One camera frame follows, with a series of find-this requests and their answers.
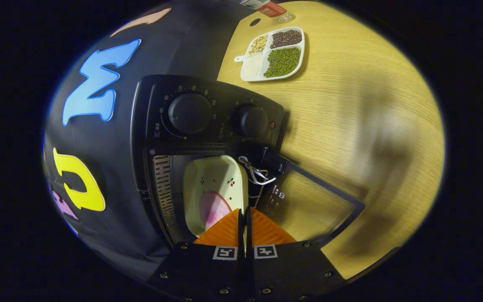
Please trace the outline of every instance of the red beans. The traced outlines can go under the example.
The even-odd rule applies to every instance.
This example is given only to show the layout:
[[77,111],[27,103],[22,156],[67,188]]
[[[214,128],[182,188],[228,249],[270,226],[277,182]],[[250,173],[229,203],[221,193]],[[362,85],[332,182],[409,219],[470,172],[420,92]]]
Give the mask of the red beans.
[[272,35],[273,41],[270,48],[298,44],[301,42],[301,33],[290,29],[287,32],[278,32]]

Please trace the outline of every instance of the wood grain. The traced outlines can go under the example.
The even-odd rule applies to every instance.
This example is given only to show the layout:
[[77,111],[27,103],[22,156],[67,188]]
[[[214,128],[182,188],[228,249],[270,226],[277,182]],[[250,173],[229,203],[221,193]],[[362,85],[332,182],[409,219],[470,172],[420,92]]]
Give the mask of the wood grain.
[[[294,21],[279,24],[258,12],[240,21],[217,80],[283,105],[290,119],[282,155],[366,204],[322,248],[350,278],[404,244],[431,209],[445,160],[441,115],[418,69],[377,32],[317,2],[281,5]],[[305,32],[299,71],[283,80],[242,81],[234,57],[256,36],[288,26]],[[299,199],[281,225],[303,240],[325,227],[319,223],[330,221],[332,207],[311,193]]]

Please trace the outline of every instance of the pink food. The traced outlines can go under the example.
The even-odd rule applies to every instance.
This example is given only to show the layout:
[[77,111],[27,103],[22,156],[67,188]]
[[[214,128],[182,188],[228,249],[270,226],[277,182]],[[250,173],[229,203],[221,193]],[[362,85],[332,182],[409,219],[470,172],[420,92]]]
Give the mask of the pink food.
[[214,192],[206,192],[201,197],[201,220],[206,229],[210,228],[224,216],[232,212],[225,199]]

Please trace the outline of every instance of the mesh panel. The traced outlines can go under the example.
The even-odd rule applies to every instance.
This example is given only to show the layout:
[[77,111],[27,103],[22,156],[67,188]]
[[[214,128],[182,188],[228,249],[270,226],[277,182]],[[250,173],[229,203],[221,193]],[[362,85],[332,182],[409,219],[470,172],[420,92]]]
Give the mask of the mesh panel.
[[257,209],[301,241],[337,229],[351,215],[354,205],[303,174],[290,170],[280,188],[260,201]]

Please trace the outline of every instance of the yellow letter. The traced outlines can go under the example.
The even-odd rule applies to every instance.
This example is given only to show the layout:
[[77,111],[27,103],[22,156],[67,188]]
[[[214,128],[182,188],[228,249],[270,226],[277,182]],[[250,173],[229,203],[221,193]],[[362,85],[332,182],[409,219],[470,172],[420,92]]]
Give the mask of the yellow letter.
[[84,193],[72,190],[66,183],[64,184],[68,197],[73,204],[79,210],[87,208],[92,211],[103,211],[106,207],[104,197],[85,164],[75,156],[57,153],[55,148],[53,148],[53,157],[59,175],[63,176],[63,171],[78,174],[85,184],[86,192]]

